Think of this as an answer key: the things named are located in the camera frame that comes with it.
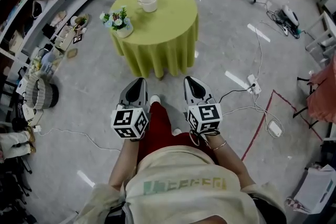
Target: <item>potted plant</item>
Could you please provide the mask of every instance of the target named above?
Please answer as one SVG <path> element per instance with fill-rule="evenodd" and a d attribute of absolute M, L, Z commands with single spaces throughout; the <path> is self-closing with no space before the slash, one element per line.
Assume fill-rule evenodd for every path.
<path fill-rule="evenodd" d="M 102 13 L 99 18 L 107 28 L 112 28 L 121 38 L 129 36 L 133 32 L 131 20 L 127 17 L 126 6 L 110 13 Z"/>

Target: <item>white cup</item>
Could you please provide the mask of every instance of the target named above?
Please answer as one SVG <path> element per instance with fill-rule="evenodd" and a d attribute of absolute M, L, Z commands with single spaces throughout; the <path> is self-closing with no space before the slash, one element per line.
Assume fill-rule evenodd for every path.
<path fill-rule="evenodd" d="M 158 0 L 138 0 L 145 12 L 154 12 L 158 8 Z"/>

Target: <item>white t-shirt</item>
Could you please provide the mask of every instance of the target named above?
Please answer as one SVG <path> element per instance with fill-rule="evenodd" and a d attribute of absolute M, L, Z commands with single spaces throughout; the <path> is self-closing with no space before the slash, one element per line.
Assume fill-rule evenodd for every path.
<path fill-rule="evenodd" d="M 228 224 L 260 224 L 259 211 L 248 193 L 284 212 L 272 185 L 241 189 L 233 172 L 215 165 L 202 151 L 170 146 L 140 162 L 137 174 L 125 186 L 125 202 L 132 221 L 140 224 L 188 224 L 210 216 L 220 216 Z M 112 187 L 98 185 L 75 223 L 104 223 L 119 198 Z"/>

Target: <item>green tablecloth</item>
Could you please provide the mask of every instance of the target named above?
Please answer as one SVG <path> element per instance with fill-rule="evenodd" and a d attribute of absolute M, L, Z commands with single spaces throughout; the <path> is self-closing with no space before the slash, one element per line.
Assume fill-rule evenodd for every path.
<path fill-rule="evenodd" d="M 163 76 L 168 68 L 173 76 L 179 69 L 186 73 L 195 60 L 195 42 L 198 37 L 198 14 L 194 0 L 157 0 L 157 10 L 146 13 L 137 0 L 116 0 L 111 10 L 126 5 L 134 27 L 127 38 L 120 38 L 110 28 L 110 34 L 119 55 L 125 56 L 136 77 Z"/>

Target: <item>red line on floor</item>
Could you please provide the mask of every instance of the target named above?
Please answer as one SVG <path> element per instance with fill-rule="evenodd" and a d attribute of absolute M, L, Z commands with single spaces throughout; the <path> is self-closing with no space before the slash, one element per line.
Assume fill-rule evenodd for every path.
<path fill-rule="evenodd" d="M 281 98 L 282 100 L 284 100 L 287 104 L 289 104 L 289 105 L 293 108 L 293 110 L 294 110 L 295 112 L 297 111 L 297 109 L 295 108 L 295 106 L 293 106 L 287 99 L 285 99 L 280 93 L 277 93 L 275 90 L 273 90 L 273 92 L 272 92 L 272 94 L 271 94 L 271 97 L 270 97 L 269 100 L 268 100 L 268 104 L 267 104 L 266 110 L 268 110 L 269 106 L 271 105 L 271 101 L 272 101 L 272 98 L 273 98 L 273 93 L 275 93 L 278 97 L 280 97 L 280 98 Z M 300 117 L 301 117 L 301 118 L 304 120 L 304 122 L 309 126 L 309 122 L 308 122 L 304 117 L 302 117 L 301 115 L 300 115 Z M 261 118 L 261 121 L 260 121 L 259 126 L 258 126 L 258 128 L 257 128 L 257 131 L 256 131 L 256 133 L 254 134 L 254 136 L 253 136 L 253 138 L 252 138 L 250 144 L 248 145 L 248 147 L 247 147 L 245 153 L 243 154 L 243 157 L 242 157 L 242 159 L 241 159 L 242 161 L 244 160 L 244 158 L 246 157 L 248 151 L 249 151 L 250 148 L 252 147 L 252 144 L 253 144 L 254 140 L 257 138 L 257 135 L 258 135 L 258 133 L 259 133 L 259 131 L 260 131 L 260 128 L 261 128 L 261 126 L 262 126 L 264 120 L 265 120 L 265 114 L 263 114 L 263 117 Z M 323 141 L 323 139 L 322 139 L 322 138 L 320 137 L 320 135 L 315 131 L 314 128 L 311 128 L 311 130 L 314 132 L 314 134 L 318 137 L 319 140 Z"/>
<path fill-rule="evenodd" d="M 273 93 L 274 93 L 274 92 L 275 92 L 275 90 L 273 90 L 273 92 L 272 92 L 272 94 L 271 94 L 271 97 L 270 97 L 269 100 L 268 100 L 268 104 L 267 104 L 266 110 L 268 110 L 269 106 L 271 105 L 271 101 L 272 101 L 272 97 L 273 97 Z M 261 128 L 261 126 L 262 126 L 262 124 L 263 124 L 263 122 L 264 122 L 264 119 L 265 119 L 265 114 L 263 114 L 263 117 L 261 118 L 261 121 L 260 121 L 259 126 L 258 126 L 258 128 L 257 128 L 257 131 L 256 131 L 256 133 L 254 134 L 254 136 L 253 136 L 253 138 L 252 138 L 250 144 L 248 145 L 248 147 L 247 147 L 245 153 L 243 154 L 243 157 L 242 157 L 242 159 L 241 159 L 242 161 L 243 161 L 244 158 L 246 157 L 247 152 L 248 152 L 248 151 L 250 150 L 250 148 L 252 147 L 252 144 L 253 144 L 254 140 L 256 139 L 256 137 L 257 137 L 257 135 L 258 135 L 258 133 L 259 133 L 259 131 L 260 131 L 260 128 Z"/>

